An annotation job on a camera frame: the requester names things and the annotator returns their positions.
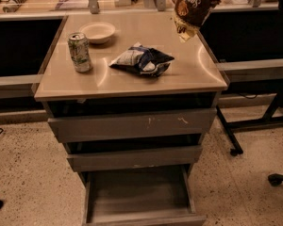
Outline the middle grey drawer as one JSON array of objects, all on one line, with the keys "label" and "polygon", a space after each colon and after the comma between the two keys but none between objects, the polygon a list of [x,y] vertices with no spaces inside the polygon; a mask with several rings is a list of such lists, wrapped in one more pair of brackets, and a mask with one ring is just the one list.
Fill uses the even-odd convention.
[{"label": "middle grey drawer", "polygon": [[202,147],[197,145],[109,153],[71,154],[67,160],[75,172],[122,170],[193,164],[199,159],[201,152]]}]

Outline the purple booklet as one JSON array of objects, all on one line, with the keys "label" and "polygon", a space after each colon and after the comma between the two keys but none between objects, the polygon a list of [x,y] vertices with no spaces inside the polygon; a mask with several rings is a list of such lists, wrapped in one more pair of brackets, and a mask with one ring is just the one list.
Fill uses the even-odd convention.
[{"label": "purple booklet", "polygon": [[89,4],[88,0],[58,0],[55,10],[84,9]]}]

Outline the green and white soda can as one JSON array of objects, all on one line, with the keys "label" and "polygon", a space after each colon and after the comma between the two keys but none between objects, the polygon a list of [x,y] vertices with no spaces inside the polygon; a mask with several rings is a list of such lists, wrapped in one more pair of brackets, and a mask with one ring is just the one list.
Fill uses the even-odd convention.
[{"label": "green and white soda can", "polygon": [[89,41],[81,32],[75,32],[68,37],[68,47],[75,70],[79,73],[86,73],[92,68],[92,61],[89,55]]}]

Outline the black chair caster right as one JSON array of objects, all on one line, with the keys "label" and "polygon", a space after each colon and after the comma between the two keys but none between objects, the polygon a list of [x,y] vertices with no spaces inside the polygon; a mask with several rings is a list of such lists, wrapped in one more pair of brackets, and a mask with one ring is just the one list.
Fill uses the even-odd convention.
[{"label": "black chair caster right", "polygon": [[268,176],[268,181],[272,186],[279,186],[283,183],[283,175],[282,174],[271,174]]}]

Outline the grey drawer cabinet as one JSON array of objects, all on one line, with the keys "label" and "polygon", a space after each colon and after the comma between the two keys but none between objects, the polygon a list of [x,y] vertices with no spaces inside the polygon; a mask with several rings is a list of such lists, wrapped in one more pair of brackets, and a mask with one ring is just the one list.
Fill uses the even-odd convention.
[{"label": "grey drawer cabinet", "polygon": [[[68,36],[91,22],[115,26],[115,37],[91,46],[93,68],[75,71]],[[136,43],[174,57],[158,77],[112,68],[110,62]],[[35,92],[50,118],[117,115],[213,108],[227,88],[223,76],[198,37],[180,42],[169,12],[116,12],[69,15]],[[61,143],[68,156],[170,147],[201,146],[206,133]]]}]

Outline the top grey drawer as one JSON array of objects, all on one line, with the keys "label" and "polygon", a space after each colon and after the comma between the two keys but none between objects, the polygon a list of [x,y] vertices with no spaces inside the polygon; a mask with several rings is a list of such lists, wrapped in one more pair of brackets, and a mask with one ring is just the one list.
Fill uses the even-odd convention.
[{"label": "top grey drawer", "polygon": [[216,115],[213,108],[117,115],[50,118],[58,142],[98,141],[206,133]]}]

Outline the blue and white chip bag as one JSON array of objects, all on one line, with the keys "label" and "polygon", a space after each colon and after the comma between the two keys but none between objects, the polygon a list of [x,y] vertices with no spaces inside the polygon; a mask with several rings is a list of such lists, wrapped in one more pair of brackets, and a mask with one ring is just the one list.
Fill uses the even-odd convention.
[{"label": "blue and white chip bag", "polygon": [[136,43],[114,58],[109,66],[138,75],[161,76],[175,58],[155,48]]}]

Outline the bottom grey drawer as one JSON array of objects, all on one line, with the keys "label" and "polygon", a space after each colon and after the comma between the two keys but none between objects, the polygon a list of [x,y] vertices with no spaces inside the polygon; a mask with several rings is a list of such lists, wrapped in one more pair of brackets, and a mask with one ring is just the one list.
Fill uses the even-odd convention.
[{"label": "bottom grey drawer", "polygon": [[91,172],[82,226],[203,226],[182,166]]}]

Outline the white bowl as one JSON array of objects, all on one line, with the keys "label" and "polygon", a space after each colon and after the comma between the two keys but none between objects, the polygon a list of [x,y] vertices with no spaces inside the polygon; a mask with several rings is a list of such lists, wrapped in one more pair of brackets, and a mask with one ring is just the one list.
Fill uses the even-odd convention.
[{"label": "white bowl", "polygon": [[91,44],[103,44],[108,42],[115,33],[115,26],[105,22],[94,22],[83,25],[82,32]]}]

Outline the brown chip bag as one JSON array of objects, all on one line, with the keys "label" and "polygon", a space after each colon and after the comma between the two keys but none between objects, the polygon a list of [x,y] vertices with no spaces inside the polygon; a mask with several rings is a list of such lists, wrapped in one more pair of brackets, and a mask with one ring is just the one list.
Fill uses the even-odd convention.
[{"label": "brown chip bag", "polygon": [[179,39],[185,42],[194,37],[220,2],[221,0],[176,0],[173,20]]}]

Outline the grey drawer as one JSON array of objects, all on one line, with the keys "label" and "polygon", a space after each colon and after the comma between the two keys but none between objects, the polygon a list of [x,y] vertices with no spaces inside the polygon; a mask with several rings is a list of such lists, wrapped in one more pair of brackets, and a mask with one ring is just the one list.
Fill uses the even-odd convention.
[{"label": "grey drawer", "polygon": [[50,118],[58,142],[98,141],[206,133],[216,115],[213,108],[117,115]]},{"label": "grey drawer", "polygon": [[201,152],[202,147],[197,145],[109,153],[71,154],[67,160],[75,172],[122,170],[193,164],[199,159]]},{"label": "grey drawer", "polygon": [[182,166],[91,172],[82,226],[203,226]]}]

